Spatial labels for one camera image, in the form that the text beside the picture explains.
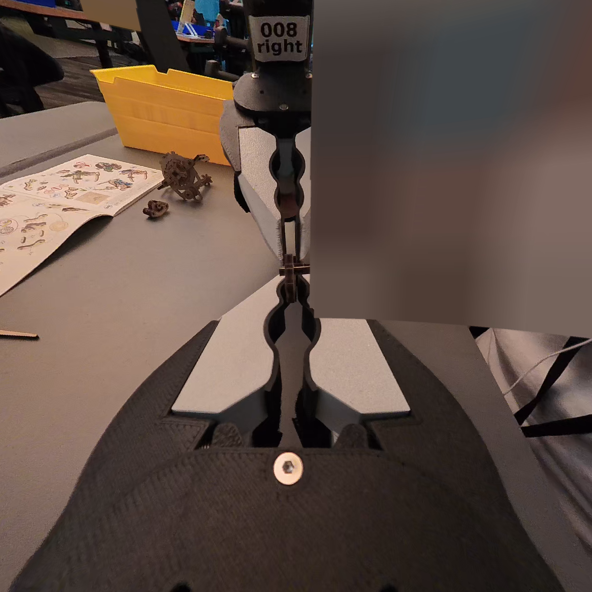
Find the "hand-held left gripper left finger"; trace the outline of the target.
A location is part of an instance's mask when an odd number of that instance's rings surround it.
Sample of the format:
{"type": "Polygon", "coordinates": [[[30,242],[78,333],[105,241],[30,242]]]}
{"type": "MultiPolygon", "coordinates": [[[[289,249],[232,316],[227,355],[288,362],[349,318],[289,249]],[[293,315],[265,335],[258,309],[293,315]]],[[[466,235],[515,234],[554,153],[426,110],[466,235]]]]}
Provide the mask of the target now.
{"type": "Polygon", "coordinates": [[[270,415],[285,331],[284,278],[277,276],[223,315],[171,411],[253,431],[270,415]]]}

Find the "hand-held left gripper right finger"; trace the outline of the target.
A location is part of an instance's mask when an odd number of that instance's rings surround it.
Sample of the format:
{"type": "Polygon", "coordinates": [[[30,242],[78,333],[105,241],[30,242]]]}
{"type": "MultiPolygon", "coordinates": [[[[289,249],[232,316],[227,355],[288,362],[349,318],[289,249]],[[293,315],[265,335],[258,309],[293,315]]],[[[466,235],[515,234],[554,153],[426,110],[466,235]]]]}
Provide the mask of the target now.
{"type": "Polygon", "coordinates": [[[319,319],[310,278],[297,281],[302,331],[310,341],[296,402],[300,438],[336,438],[348,425],[409,416],[411,409],[367,320],[319,319]]]}

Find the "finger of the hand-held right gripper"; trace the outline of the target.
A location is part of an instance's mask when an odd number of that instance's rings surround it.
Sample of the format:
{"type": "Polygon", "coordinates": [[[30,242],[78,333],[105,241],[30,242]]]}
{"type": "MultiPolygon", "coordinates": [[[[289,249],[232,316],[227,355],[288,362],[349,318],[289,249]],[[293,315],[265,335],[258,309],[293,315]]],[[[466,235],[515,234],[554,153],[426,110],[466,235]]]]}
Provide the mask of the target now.
{"type": "Polygon", "coordinates": [[[311,179],[310,179],[310,149],[311,128],[307,128],[295,136],[295,147],[301,155],[302,165],[299,177],[300,187],[303,193],[303,202],[300,208],[300,259],[306,259],[310,249],[310,206],[311,206],[311,179]]]}
{"type": "Polygon", "coordinates": [[[284,257],[282,223],[275,201],[278,182],[271,171],[277,139],[258,127],[243,127],[239,129],[239,150],[241,193],[264,241],[281,261],[284,257]]]}

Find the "small tan wooden model part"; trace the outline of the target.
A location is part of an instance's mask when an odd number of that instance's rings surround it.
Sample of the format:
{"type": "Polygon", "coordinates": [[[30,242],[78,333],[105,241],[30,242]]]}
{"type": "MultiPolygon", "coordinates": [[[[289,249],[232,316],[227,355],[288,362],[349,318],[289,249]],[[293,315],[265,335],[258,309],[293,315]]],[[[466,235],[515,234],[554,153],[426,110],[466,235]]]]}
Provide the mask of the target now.
{"type": "Polygon", "coordinates": [[[296,275],[309,274],[310,265],[301,262],[297,256],[286,253],[283,257],[282,266],[279,268],[279,275],[285,276],[288,273],[294,273],[296,275]]]}

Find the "round wooden gear model assembly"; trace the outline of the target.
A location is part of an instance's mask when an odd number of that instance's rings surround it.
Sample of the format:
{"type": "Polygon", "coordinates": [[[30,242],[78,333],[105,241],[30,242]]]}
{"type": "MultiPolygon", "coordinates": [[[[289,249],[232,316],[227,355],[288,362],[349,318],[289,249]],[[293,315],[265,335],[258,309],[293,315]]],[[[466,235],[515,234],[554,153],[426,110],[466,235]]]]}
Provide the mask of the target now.
{"type": "Polygon", "coordinates": [[[157,189],[170,188],[184,201],[201,203],[203,195],[200,189],[209,187],[212,178],[208,174],[199,175],[195,166],[198,162],[209,161],[210,158],[206,154],[197,154],[193,159],[185,158],[175,152],[164,154],[160,159],[163,181],[157,189]]]}

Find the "black dumbbell rack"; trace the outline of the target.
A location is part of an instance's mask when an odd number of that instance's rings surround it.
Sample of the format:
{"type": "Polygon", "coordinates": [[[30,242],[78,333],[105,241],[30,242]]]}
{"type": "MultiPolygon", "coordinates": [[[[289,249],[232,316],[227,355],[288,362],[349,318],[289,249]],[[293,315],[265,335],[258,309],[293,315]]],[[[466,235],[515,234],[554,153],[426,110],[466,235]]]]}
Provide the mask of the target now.
{"type": "Polygon", "coordinates": [[[206,61],[203,74],[235,84],[245,72],[252,71],[250,41],[228,35],[226,27],[215,27],[215,59],[206,61]]]}

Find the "yellow plastic bin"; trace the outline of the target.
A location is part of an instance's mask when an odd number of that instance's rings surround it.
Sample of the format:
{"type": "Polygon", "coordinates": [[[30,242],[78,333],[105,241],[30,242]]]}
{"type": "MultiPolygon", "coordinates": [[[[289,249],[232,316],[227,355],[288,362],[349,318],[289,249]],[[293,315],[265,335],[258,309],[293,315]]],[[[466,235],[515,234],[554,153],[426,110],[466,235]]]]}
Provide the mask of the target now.
{"type": "Polygon", "coordinates": [[[231,82],[153,65],[92,70],[126,147],[186,158],[205,154],[229,165],[220,142],[223,102],[231,82]]]}

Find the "black table leg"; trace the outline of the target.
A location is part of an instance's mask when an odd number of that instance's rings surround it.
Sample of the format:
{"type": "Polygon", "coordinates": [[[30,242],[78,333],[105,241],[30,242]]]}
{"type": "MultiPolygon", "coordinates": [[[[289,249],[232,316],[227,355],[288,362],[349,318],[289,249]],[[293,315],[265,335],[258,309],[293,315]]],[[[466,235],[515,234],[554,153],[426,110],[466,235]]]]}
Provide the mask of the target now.
{"type": "Polygon", "coordinates": [[[187,58],[171,23],[165,1],[136,1],[140,40],[147,48],[156,69],[190,72],[187,58]]]}

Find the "beige board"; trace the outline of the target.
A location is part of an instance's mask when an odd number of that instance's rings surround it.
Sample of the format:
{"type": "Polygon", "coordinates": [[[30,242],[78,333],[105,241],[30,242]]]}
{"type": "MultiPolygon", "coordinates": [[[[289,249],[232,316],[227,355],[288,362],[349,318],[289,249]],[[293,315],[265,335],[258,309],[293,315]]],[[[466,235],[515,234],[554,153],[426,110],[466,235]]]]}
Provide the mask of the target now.
{"type": "Polygon", "coordinates": [[[136,1],[80,1],[80,4],[91,21],[141,31],[136,1]]]}

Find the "illustrated instruction booklet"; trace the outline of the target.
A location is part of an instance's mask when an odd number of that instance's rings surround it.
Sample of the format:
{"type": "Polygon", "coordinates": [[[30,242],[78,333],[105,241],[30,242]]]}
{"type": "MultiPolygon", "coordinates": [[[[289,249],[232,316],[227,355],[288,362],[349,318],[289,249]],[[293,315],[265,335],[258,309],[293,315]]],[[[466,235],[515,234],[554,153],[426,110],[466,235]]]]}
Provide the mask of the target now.
{"type": "Polygon", "coordinates": [[[159,169],[86,154],[1,185],[1,295],[81,226],[114,217],[163,181],[159,169]]]}

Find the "person's grey shirt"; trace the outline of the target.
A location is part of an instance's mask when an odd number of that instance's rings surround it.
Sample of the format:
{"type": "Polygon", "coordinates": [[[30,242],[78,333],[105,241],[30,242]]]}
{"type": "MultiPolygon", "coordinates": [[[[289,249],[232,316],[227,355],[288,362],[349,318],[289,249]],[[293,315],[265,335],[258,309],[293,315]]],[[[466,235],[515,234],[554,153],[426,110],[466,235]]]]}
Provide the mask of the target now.
{"type": "Polygon", "coordinates": [[[591,339],[470,332],[491,376],[479,429],[510,501],[565,589],[591,591],[591,339]]]}

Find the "dark chair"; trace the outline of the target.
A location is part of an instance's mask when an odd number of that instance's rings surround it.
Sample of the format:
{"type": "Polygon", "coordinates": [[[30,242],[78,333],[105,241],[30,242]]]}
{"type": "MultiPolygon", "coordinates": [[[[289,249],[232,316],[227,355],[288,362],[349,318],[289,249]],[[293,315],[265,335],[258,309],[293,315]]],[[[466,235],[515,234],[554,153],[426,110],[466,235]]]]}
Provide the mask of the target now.
{"type": "Polygon", "coordinates": [[[44,110],[35,88],[63,78],[63,69],[53,57],[1,25],[1,117],[17,115],[10,105],[24,113],[44,110]]]}

